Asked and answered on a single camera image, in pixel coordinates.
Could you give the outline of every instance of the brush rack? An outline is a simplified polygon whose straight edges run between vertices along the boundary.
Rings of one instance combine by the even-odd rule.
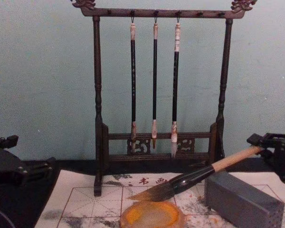
[[[226,22],[222,69],[219,85],[218,115],[210,126],[209,132],[178,133],[177,160],[191,160],[204,165],[211,164],[225,157],[223,149],[224,131],[224,103],[227,87],[228,63],[230,52],[231,28],[233,19],[243,18],[246,11],[251,10],[257,0],[234,0],[231,10],[169,10],[169,9],[107,9],[96,8],[95,0],[75,0],[73,6],[80,8],[86,17],[93,18],[94,28],[94,79],[95,79],[95,159],[96,177],[94,182],[94,195],[101,195],[102,177],[110,167],[111,162],[132,162],[142,160],[170,160],[170,153],[152,154],[150,151],[151,133],[138,133],[136,135],[135,153],[131,152],[130,133],[109,133],[109,128],[103,123],[101,116],[101,56],[100,56],[100,18],[101,17],[143,17],[143,18],[212,18],[224,19]],[[170,139],[171,133],[157,133],[157,140]],[[195,139],[208,138],[209,149],[207,152],[194,150]],[[126,140],[127,154],[110,155],[110,140]]]

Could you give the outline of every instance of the bamboo brush handle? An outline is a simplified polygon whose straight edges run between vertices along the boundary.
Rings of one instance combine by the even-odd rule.
[[[154,39],[157,39],[157,32],[158,32],[158,25],[157,23],[154,23],[154,26],[153,26]]]
[[[174,43],[174,51],[179,52],[180,51],[180,35],[181,35],[181,24],[176,23],[175,26],[175,43]]]
[[[135,40],[135,24],[134,23],[131,23],[130,32],[131,32],[131,40]]]
[[[220,161],[217,161],[215,163],[212,164],[215,172],[218,172],[230,165],[233,165],[245,158],[250,157],[251,155],[254,155],[258,152],[260,152],[263,148],[261,147],[257,147],[257,146],[251,146],[245,150],[242,150],[240,152],[237,152],[229,157],[226,157]]]

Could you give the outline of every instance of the cable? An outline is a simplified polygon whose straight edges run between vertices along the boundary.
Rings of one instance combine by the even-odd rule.
[[[12,228],[16,228],[12,221],[9,219],[9,217],[7,217],[2,211],[0,211],[0,214],[5,218],[6,221],[8,221]]]

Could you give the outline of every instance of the large calligraphy brush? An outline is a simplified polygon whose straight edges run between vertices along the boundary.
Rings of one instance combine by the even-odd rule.
[[[181,193],[197,183],[201,182],[211,174],[218,172],[230,165],[233,165],[253,154],[260,152],[263,148],[251,146],[248,149],[237,152],[229,157],[201,168],[197,171],[188,172],[172,178],[170,181],[156,185],[137,195],[129,197],[131,200],[139,201],[164,201],[170,199],[175,194]]]
[[[135,153],[136,143],[136,122],[135,122],[135,110],[136,110],[136,74],[135,74],[135,24],[133,22],[130,26],[131,32],[131,75],[132,75],[132,124],[131,124],[131,150]]]
[[[154,41],[153,41],[153,122],[152,122],[152,142],[153,149],[155,149],[155,143],[157,138],[157,128],[156,128],[156,81],[157,81],[157,30],[158,26],[156,23],[157,18],[155,18],[155,23],[153,27]]]
[[[180,32],[181,25],[178,22],[175,26],[175,44],[174,44],[174,69],[173,69],[173,103],[172,103],[172,128],[171,128],[171,156],[174,158],[177,151],[177,81],[179,70],[179,51],[180,51]]]

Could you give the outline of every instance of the brush tip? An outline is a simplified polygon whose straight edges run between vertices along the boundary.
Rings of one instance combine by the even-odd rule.
[[[153,149],[155,149],[156,139],[152,139],[153,142]]]
[[[171,157],[174,158],[176,155],[176,151],[177,151],[177,143],[172,142],[171,143]]]
[[[139,194],[128,197],[130,200],[138,200],[138,201],[152,201],[152,202],[160,202],[164,200],[168,200],[174,196],[173,187],[169,182],[165,182],[159,185],[156,185],[152,188],[147,189]]]
[[[131,143],[131,151],[132,151],[132,152],[135,152],[135,149],[136,149],[136,140],[132,140],[132,143]]]

